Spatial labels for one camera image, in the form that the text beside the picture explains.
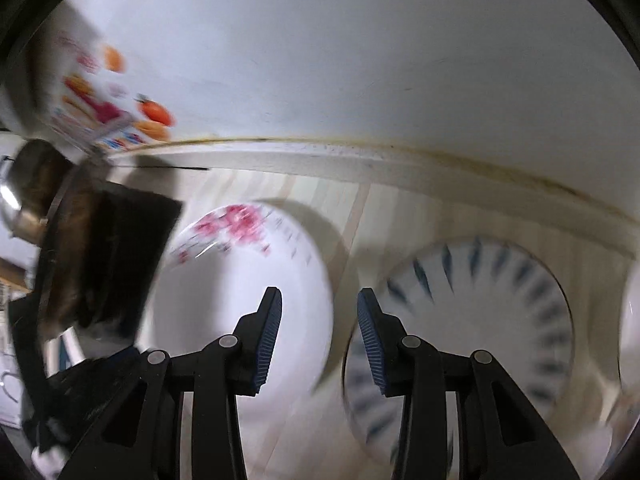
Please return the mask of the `white plate blue leaf pattern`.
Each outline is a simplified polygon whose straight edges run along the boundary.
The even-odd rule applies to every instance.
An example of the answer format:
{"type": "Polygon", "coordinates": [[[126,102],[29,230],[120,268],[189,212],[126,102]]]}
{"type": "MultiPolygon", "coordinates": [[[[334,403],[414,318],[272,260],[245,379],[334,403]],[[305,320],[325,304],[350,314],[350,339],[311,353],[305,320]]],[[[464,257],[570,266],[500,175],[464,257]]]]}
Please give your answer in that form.
{"type": "Polygon", "coordinates": [[[408,257],[375,295],[440,351],[490,352],[550,417],[573,364],[573,323],[560,283],[530,252],[490,237],[444,240],[408,257]]]}

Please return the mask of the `white plate pink flowers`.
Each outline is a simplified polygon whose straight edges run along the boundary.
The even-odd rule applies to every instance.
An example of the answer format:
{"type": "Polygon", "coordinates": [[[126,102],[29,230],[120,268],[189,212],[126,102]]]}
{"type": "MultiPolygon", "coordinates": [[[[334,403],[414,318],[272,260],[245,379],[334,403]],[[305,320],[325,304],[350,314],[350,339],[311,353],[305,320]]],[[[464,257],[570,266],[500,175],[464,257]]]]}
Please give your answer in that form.
{"type": "Polygon", "coordinates": [[[282,318],[265,385],[238,401],[243,422],[275,419],[318,382],[329,354],[328,271],[307,231],[266,203],[218,207],[168,244],[145,308],[138,345],[180,356],[231,333],[264,292],[282,294],[282,318]]]}

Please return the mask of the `white bowl dark rim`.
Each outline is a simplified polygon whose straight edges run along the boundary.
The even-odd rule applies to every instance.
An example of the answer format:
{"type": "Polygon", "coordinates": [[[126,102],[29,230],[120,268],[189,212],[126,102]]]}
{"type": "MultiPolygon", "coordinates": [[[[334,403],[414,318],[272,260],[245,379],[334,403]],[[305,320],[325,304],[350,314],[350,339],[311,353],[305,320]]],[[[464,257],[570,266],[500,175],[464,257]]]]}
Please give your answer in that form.
{"type": "Polygon", "coordinates": [[[636,262],[629,270],[620,307],[620,383],[624,390],[639,390],[640,271],[636,262]]]}

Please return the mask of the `black induction cooktop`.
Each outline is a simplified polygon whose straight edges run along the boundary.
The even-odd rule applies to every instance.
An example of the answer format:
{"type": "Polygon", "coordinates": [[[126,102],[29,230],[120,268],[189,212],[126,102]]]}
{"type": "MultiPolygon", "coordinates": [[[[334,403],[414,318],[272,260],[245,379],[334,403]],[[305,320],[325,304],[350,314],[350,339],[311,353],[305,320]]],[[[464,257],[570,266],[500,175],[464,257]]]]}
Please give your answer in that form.
{"type": "Polygon", "coordinates": [[[80,272],[79,327],[110,339],[134,339],[181,209],[181,202],[160,194],[100,185],[80,272]]]}

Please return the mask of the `striped table mat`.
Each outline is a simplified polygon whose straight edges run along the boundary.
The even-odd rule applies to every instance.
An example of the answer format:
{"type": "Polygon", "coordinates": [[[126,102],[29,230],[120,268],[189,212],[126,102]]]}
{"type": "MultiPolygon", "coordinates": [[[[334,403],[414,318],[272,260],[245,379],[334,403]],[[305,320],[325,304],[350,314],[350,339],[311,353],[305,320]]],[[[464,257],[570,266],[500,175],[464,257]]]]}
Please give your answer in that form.
{"type": "Polygon", "coordinates": [[[591,204],[518,188],[520,209],[457,203],[416,185],[341,182],[239,169],[175,169],[156,162],[118,167],[114,181],[186,205],[190,223],[238,200],[286,210],[314,238],[334,295],[331,351],[316,391],[271,422],[242,430],[253,479],[385,479],[349,429],[341,367],[355,322],[356,296],[412,252],[441,238],[484,234],[513,240],[551,269],[564,288],[575,330],[576,362],[552,425],[580,474],[594,478],[611,442],[608,424],[620,393],[617,346],[627,275],[639,226],[591,204]]]}

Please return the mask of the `colourful fruit wall sticker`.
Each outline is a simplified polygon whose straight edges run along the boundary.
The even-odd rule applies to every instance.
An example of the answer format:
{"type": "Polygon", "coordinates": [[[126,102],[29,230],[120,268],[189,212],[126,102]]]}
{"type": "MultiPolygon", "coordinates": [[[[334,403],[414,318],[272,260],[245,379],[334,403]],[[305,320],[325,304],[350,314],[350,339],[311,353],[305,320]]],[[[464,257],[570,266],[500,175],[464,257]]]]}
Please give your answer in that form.
{"type": "Polygon", "coordinates": [[[56,132],[107,152],[169,142],[174,115],[130,74],[122,50],[88,30],[58,29],[38,58],[41,113],[56,132]]]}

